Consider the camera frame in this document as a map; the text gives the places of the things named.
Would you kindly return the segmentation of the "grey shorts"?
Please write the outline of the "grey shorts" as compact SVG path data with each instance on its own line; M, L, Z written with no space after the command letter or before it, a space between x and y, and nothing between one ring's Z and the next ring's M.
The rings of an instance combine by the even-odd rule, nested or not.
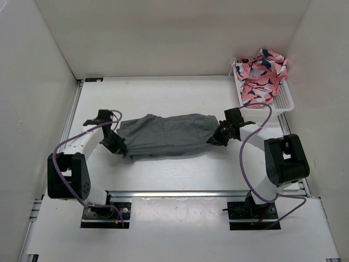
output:
M201 153L210 147L207 141L218 127L213 115L188 114L145 117L121 122L117 134L133 160L179 157Z

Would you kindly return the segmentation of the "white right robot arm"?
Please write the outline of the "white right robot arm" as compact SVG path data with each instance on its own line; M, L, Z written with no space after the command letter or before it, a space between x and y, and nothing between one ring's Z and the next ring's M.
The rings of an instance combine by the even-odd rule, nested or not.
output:
M225 110L224 114L225 120L219 122L218 128L207 142L215 146L227 146L231 139L242 142L239 165L250 189L246 197L245 213L251 218L257 218L264 213L264 206L275 203L286 187L308 177L310 167L298 135L289 134L277 138L264 129L272 116L271 107L261 125L245 121L240 108ZM249 181L243 166L246 144L264 152L266 176L256 187Z

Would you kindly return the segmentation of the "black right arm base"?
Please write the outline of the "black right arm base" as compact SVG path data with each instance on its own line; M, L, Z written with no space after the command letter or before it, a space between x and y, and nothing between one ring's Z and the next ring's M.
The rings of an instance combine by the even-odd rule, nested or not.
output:
M244 201L227 202L222 209L227 212L230 231L280 230L276 205L266 203L256 205L251 196Z

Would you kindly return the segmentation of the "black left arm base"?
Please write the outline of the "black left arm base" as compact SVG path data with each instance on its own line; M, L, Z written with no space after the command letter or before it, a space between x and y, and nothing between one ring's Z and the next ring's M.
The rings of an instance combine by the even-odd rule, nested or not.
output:
M89 207L83 209L80 228L129 229L132 202L130 198L113 198L111 203L118 209Z

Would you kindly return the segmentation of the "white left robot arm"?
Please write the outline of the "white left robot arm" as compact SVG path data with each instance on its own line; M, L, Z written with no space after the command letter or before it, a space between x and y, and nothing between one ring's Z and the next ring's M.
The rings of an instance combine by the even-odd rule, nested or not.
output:
M95 206L101 218L114 213L108 191L91 184L87 159L98 144L129 159L177 157L196 154L220 141L222 122L215 116L188 114L122 121L116 110L99 110L83 131L60 143L47 159L47 190L52 199L76 199Z

